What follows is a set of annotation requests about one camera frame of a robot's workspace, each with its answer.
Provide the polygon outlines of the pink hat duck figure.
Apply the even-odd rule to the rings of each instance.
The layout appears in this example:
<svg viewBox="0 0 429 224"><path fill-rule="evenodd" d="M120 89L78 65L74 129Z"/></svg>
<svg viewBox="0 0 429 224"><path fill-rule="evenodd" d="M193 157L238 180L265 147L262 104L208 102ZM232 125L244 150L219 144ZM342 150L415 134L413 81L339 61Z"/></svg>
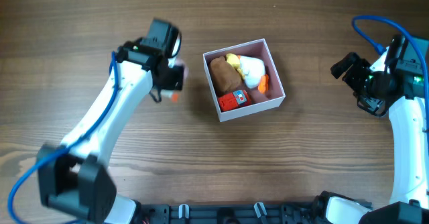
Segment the pink hat duck figure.
<svg viewBox="0 0 429 224"><path fill-rule="evenodd" d="M184 81L188 76L189 69L181 58L173 57L168 60L167 82L160 90L160 96L168 98L173 102L178 100L177 91L181 91Z"/></svg>

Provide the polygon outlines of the brown plush bear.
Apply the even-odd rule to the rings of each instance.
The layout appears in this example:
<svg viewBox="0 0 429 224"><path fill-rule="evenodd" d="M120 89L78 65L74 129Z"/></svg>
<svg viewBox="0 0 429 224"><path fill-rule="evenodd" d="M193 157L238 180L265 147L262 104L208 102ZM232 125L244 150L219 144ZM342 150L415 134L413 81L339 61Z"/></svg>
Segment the brown plush bear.
<svg viewBox="0 0 429 224"><path fill-rule="evenodd" d="M218 95L230 93L241 86L242 79L239 73L226 61L224 56L213 59L209 68Z"/></svg>

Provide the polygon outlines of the red toy truck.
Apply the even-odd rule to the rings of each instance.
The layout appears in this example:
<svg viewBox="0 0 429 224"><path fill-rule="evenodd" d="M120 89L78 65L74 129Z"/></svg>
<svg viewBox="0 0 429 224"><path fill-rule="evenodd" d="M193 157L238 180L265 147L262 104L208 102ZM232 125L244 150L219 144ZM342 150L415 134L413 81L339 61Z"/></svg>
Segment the red toy truck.
<svg viewBox="0 0 429 224"><path fill-rule="evenodd" d="M218 98L222 112L231 111L251 104L251 98L246 90L237 90Z"/></svg>

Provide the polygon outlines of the white orange plush duck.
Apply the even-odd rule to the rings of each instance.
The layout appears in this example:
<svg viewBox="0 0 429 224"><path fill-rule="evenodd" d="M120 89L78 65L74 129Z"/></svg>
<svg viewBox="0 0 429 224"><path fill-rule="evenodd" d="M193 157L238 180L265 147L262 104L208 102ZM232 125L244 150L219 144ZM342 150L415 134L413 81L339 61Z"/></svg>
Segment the white orange plush duck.
<svg viewBox="0 0 429 224"><path fill-rule="evenodd" d="M226 60L239 73L247 88L257 89L262 94L269 90L269 76L263 60L232 53L226 54Z"/></svg>

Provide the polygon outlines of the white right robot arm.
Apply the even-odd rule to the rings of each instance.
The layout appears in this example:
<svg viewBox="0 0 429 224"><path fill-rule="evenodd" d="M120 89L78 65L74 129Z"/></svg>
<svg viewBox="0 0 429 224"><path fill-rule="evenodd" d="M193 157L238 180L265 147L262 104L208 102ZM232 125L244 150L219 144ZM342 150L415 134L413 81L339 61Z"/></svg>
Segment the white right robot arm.
<svg viewBox="0 0 429 224"><path fill-rule="evenodd" d="M363 110L388 115L394 144L393 190L389 204L375 210L324 192L314 202L314 217L328 223L427 223L428 114L420 61L408 53L386 52L370 64L351 52L330 70L352 88Z"/></svg>

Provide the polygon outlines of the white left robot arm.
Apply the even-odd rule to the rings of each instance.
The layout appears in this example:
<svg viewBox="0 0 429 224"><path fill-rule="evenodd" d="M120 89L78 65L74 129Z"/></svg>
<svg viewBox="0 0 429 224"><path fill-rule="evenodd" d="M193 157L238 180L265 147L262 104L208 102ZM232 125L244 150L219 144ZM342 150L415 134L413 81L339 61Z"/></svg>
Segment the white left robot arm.
<svg viewBox="0 0 429 224"><path fill-rule="evenodd" d="M182 89L186 69L176 64L181 41L152 48L126 42L112 53L109 79L58 147L45 144L36 166L43 206L85 223L133 223L139 203L117 192L107 168L123 128L141 100Z"/></svg>

